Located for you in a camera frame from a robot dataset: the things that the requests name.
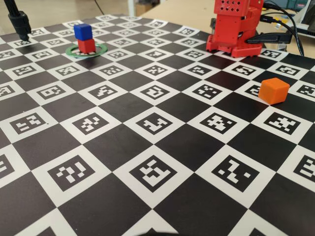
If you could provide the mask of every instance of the red cube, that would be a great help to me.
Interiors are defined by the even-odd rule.
[[[96,51],[95,42],[92,38],[84,41],[78,39],[78,46],[82,53],[91,53]]]

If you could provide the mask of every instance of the checkerboard mat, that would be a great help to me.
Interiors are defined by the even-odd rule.
[[[106,54],[64,53],[82,22]],[[207,37],[122,15],[1,36],[0,234],[314,235],[315,60]]]

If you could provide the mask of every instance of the cardboard box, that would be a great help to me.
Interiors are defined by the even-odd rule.
[[[136,3],[136,16],[141,16],[150,10],[153,6],[151,4],[140,4]]]

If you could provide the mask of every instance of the stacked cubes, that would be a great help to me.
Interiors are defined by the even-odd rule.
[[[95,52],[95,42],[92,35],[92,27],[88,24],[74,26],[74,35],[78,40],[79,50],[82,53]]]

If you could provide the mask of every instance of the orange cube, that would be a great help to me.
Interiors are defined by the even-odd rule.
[[[270,105],[284,102],[289,88],[289,84],[278,78],[264,80],[261,82],[258,97]]]

